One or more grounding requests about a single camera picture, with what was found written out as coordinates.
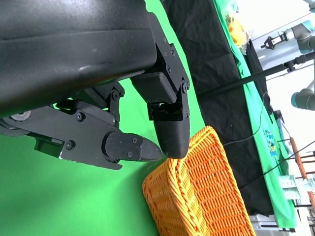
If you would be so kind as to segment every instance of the orange wicker basket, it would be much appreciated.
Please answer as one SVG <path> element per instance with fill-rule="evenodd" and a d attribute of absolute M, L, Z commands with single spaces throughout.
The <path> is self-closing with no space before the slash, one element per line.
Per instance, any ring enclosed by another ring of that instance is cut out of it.
<path fill-rule="evenodd" d="M 143 182 L 161 236 L 254 236 L 222 144 L 207 126 L 182 160 L 167 159 Z"/>

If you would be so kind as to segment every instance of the plastic bag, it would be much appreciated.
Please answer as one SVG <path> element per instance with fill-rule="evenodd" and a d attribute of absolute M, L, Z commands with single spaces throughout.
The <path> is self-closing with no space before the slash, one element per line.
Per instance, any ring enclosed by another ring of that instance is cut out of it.
<path fill-rule="evenodd" d="M 225 20 L 235 45 L 246 55 L 246 46 L 253 29 L 249 27 L 246 15 L 239 8 L 237 1 L 233 0 L 228 5 Z"/>

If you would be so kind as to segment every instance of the green backdrop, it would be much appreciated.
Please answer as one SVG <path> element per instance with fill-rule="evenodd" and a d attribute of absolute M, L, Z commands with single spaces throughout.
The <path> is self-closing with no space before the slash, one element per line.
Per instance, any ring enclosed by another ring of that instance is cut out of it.
<path fill-rule="evenodd" d="M 147 0 L 189 74 L 185 54 L 159 0 Z M 157 143 L 145 102 L 121 83 L 121 129 Z M 190 133 L 204 122 L 191 83 Z M 142 194 L 142 182 L 158 163 L 122 162 L 120 171 L 58 160 L 33 150 L 30 137 L 0 135 L 1 236 L 153 236 L 155 223 Z"/>

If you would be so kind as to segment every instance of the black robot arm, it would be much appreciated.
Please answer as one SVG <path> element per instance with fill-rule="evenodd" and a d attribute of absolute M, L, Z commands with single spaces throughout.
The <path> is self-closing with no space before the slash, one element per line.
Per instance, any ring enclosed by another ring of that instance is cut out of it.
<path fill-rule="evenodd" d="M 119 130 L 118 80 L 131 78 L 163 153 L 185 157 L 189 79 L 145 2 L 35 2 L 0 3 L 0 133 L 29 135 L 38 151 L 109 169 L 159 160 L 156 144 Z"/>

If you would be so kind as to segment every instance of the black cloth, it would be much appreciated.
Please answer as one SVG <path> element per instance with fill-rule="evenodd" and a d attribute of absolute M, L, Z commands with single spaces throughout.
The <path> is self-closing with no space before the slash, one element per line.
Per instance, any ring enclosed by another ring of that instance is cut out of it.
<path fill-rule="evenodd" d="M 200 97 L 202 93 L 240 79 L 213 1 L 165 0 L 163 6 L 186 54 L 206 125 L 215 128 L 223 144 L 251 136 L 242 87 L 213 97 Z M 254 139 L 224 148 L 248 213 L 273 214 L 264 178 L 253 182 L 262 176 Z"/>
<path fill-rule="evenodd" d="M 244 55 L 245 61 L 247 63 L 247 66 L 251 72 L 252 75 L 257 74 L 261 71 L 263 71 L 260 61 L 258 59 L 257 53 L 255 51 L 255 48 L 252 44 L 252 41 L 250 40 L 247 44 L 247 49 L 246 49 L 246 55 Z M 258 90 L 258 93 L 262 99 L 264 93 L 267 91 L 267 81 L 266 78 L 261 78 L 259 80 L 255 81 L 256 88 Z M 270 97 L 268 94 L 265 94 L 264 96 L 264 105 L 266 107 L 266 110 L 269 115 L 273 113 L 273 109 L 270 105 Z"/>

